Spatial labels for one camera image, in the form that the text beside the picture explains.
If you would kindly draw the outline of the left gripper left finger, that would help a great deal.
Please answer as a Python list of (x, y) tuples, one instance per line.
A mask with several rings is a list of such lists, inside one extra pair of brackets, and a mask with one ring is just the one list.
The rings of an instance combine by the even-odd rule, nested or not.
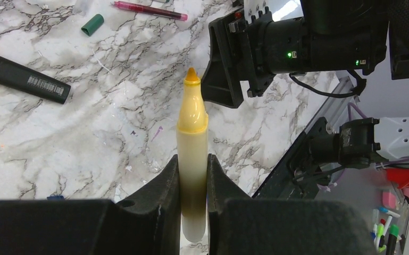
[(119, 202), (0, 200), (0, 254), (178, 254), (178, 158)]

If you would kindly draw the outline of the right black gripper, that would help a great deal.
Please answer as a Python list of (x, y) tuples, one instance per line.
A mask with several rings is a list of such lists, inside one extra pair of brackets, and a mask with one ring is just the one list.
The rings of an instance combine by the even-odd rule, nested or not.
[(244, 16), (241, 7), (210, 22), (210, 60), (202, 77), (203, 99), (224, 107), (238, 108), (244, 101), (241, 82), (247, 81), (249, 98), (261, 97), (275, 75), (262, 57), (262, 36), (272, 22), (268, 7), (258, 15)]

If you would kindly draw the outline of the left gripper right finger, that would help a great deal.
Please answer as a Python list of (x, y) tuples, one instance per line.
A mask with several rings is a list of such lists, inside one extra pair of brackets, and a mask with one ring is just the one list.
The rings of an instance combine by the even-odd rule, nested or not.
[(209, 254), (376, 254), (361, 215), (337, 201), (254, 199), (207, 158)]

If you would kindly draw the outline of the yellow marker pen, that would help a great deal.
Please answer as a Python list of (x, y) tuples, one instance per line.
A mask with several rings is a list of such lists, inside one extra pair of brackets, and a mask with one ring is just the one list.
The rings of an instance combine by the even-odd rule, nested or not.
[(208, 114), (192, 67), (183, 81), (176, 139), (182, 232), (189, 242), (198, 242), (206, 229)]

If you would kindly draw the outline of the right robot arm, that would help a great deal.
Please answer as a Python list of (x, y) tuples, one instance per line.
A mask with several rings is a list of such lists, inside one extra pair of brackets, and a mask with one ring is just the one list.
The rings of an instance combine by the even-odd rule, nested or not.
[[(211, 56), (203, 76), (206, 101), (229, 108), (262, 96), (278, 74), (297, 85), (311, 72), (346, 71), (361, 95), (366, 77), (390, 54), (391, 77), (409, 79), (409, 1), (300, 1), (303, 14), (274, 17), (273, 1), (235, 1), (235, 10), (209, 24)], [(362, 118), (338, 133), (307, 138), (286, 165), (295, 184), (324, 183), (346, 168), (409, 162), (409, 118)]]

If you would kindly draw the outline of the pink red pen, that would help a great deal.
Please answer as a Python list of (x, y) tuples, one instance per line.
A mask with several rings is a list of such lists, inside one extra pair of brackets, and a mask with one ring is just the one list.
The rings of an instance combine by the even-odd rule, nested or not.
[(150, 14), (150, 15), (161, 16), (161, 17), (171, 18), (171, 19), (180, 20), (180, 21), (188, 20), (188, 15), (186, 14), (178, 13), (174, 11), (163, 10), (160, 8), (154, 8), (154, 7), (145, 6), (145, 5), (140, 5), (140, 4), (134, 4), (134, 3), (124, 2), (124, 1), (115, 1), (112, 3), (112, 5), (118, 9), (125, 10), (125, 11)]

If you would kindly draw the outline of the green marker cap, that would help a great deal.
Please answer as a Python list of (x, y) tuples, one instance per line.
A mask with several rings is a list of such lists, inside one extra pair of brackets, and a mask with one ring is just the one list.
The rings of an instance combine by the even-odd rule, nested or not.
[(104, 24), (104, 21), (104, 17), (101, 14), (96, 14), (81, 27), (81, 31), (90, 37)]

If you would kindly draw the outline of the orange capped black highlighter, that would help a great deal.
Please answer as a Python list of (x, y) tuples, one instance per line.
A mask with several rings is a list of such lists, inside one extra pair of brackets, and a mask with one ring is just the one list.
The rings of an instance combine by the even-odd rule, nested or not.
[(68, 98), (71, 86), (0, 56), (0, 85), (59, 104)]

